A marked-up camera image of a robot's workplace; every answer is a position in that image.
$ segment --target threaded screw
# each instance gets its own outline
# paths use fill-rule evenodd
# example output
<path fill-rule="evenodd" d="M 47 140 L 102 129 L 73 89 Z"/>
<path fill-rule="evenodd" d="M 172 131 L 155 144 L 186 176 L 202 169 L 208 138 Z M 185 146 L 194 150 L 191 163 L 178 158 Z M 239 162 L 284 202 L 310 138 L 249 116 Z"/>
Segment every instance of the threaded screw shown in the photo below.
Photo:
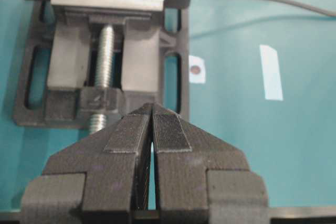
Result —
<path fill-rule="evenodd" d="M 106 25 L 100 32 L 98 57 L 96 66 L 95 87 L 108 88 L 112 79 L 114 30 L 111 25 Z M 107 124 L 107 116 L 93 114 L 90 118 L 89 133 L 93 134 Z"/>

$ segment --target brown dot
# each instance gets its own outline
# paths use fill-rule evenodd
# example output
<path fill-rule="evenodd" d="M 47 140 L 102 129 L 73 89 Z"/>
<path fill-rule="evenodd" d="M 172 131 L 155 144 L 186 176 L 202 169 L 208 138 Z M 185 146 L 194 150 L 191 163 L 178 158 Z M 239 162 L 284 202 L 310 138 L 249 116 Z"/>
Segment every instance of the brown dot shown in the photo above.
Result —
<path fill-rule="evenodd" d="M 193 74 L 200 74 L 201 73 L 201 68 L 199 66 L 193 65 L 190 68 L 190 72 Z"/>

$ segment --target teal surface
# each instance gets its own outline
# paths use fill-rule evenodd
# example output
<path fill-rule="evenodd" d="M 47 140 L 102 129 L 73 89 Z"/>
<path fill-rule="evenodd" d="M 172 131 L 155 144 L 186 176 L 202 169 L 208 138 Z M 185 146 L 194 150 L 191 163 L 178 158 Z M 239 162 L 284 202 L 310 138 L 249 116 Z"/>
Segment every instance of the teal surface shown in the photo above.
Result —
<path fill-rule="evenodd" d="M 299 1 L 336 9 L 334 0 Z M 87 134 L 11 119 L 31 10 L 0 0 L 0 210 L 19 208 L 47 158 Z M 191 122 L 246 153 L 271 206 L 336 205 L 336 20 L 254 0 L 192 0 L 190 18 L 191 54 L 207 69 L 206 84 L 190 86 Z M 278 51 L 282 102 L 265 100 L 261 44 Z"/>

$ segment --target small white label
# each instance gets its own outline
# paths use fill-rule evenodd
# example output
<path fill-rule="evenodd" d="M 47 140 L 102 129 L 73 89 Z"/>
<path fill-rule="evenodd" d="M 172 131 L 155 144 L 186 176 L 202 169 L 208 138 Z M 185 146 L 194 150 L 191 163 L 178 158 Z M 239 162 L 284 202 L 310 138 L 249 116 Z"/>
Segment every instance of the small white label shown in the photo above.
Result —
<path fill-rule="evenodd" d="M 278 52 L 267 45 L 260 45 L 265 99 L 283 101 Z"/>
<path fill-rule="evenodd" d="M 200 57 L 189 55 L 189 82 L 197 84 L 206 82 L 205 62 Z"/>

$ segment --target gripper jaw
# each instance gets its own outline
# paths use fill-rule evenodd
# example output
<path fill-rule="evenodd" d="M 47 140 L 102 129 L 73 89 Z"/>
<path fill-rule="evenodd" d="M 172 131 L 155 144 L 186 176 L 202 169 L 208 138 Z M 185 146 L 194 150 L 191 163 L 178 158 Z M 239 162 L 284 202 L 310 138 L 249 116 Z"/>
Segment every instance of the gripper jaw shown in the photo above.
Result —
<path fill-rule="evenodd" d="M 249 171 L 242 151 L 158 104 L 145 104 L 51 156 L 26 189 L 22 223 L 133 223 L 134 213 L 148 208 L 152 142 L 160 223 L 233 220 L 212 211 L 223 192 L 229 206 L 240 205 L 235 192 L 241 191 L 250 193 L 254 209 L 267 208 L 264 183 Z M 265 217 L 256 216 L 259 223 Z"/>

